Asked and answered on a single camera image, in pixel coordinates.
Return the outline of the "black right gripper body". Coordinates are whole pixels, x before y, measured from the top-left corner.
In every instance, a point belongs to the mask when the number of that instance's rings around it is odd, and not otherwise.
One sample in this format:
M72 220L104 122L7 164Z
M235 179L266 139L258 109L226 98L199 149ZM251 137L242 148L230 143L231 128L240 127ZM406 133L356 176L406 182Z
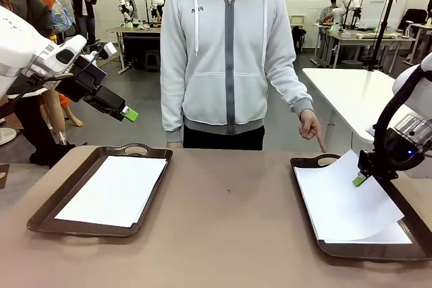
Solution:
M378 181L391 181L398 178L398 171L407 171L420 165L425 159L421 149L394 129L374 141L371 152L360 151L358 168L360 173Z

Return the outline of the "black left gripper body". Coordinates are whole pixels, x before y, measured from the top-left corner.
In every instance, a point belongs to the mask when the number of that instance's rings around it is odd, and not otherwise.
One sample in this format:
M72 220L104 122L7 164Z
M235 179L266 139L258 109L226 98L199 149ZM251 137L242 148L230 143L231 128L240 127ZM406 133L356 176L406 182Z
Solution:
M122 121L125 118L122 111L126 107L126 101L102 85L102 80L107 75L103 70L80 55L70 72L73 76L63 79L55 88L58 93L75 103L83 100L96 110L116 120Z

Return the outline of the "person's left hand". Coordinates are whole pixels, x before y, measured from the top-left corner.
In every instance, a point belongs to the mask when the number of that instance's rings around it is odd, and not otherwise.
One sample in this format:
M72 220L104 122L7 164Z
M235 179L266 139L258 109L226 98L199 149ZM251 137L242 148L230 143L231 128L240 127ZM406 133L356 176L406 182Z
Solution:
M327 152L321 124L313 110L305 109L301 112L299 132L305 140L316 138L321 152Z

